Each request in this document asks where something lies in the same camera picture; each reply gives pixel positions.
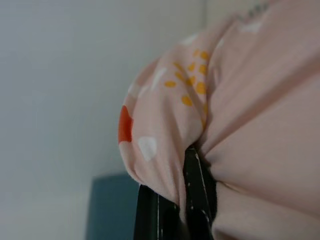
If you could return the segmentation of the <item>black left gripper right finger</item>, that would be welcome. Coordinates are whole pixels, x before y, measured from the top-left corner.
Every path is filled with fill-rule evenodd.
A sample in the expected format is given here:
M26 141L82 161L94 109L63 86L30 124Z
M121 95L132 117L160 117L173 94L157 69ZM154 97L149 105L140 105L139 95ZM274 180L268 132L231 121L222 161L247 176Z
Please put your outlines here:
M190 239L214 240L212 223L217 214L217 181L195 147L185 151L183 176Z

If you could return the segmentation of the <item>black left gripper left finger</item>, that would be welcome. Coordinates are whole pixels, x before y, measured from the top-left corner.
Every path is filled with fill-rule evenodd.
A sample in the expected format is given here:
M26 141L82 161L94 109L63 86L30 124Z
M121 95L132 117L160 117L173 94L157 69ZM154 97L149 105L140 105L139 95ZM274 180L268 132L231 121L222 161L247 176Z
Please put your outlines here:
M133 240L187 240L180 207L149 187L140 185Z

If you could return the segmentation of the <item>pink patterned pillow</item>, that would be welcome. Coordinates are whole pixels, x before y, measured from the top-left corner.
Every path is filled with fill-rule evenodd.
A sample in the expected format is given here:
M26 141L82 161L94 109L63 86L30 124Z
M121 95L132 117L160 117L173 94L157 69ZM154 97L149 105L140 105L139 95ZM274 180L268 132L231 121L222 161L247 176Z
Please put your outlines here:
M320 240L320 0L273 0L168 50L130 86L118 144L182 221L195 144L217 180L216 240Z

